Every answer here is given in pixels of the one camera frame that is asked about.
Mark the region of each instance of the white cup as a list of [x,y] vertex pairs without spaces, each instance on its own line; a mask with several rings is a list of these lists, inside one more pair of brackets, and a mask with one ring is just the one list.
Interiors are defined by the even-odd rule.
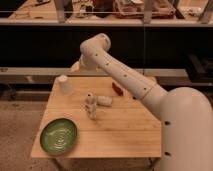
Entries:
[[73,87],[70,83],[70,80],[66,75],[61,75],[57,78],[57,81],[59,83],[59,87],[61,90],[61,93],[64,95],[71,95],[73,93]]

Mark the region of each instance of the floor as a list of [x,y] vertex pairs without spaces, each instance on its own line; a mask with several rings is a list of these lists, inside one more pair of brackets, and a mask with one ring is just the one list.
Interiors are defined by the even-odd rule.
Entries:
[[[49,92],[18,92],[15,98],[8,91],[0,93],[0,171],[59,170],[49,159],[30,158]],[[145,168],[150,163],[146,158],[61,159],[59,162],[70,171],[147,171]]]

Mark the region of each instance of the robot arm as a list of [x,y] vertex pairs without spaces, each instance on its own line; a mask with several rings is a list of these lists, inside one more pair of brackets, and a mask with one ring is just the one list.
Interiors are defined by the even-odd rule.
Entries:
[[162,121],[161,171],[213,170],[213,111],[192,88],[167,92],[110,56],[110,39],[99,34],[81,44],[80,68],[99,66]]
[[110,39],[105,34],[99,34],[86,40],[80,47],[83,54],[80,58],[80,64],[89,69],[96,68],[98,65],[140,100],[155,117],[160,119],[159,104],[167,91],[156,82],[110,56],[106,52],[110,45]]

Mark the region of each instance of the green bowl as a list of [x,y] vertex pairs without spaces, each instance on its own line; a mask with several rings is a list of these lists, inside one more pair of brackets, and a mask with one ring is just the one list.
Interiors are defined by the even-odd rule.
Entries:
[[69,119],[60,118],[50,122],[42,131],[40,143],[49,155],[61,155],[73,147],[77,138],[77,127]]

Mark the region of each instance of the table leg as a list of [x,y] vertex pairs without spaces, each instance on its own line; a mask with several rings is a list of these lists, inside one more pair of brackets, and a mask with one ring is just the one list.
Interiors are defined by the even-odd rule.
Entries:
[[60,164],[60,162],[56,158],[51,158],[50,160],[59,171],[66,171],[67,170]]
[[160,158],[154,158],[154,160],[151,160],[149,158],[150,162],[150,166],[149,166],[149,170],[153,171],[155,169],[155,166],[160,162]]

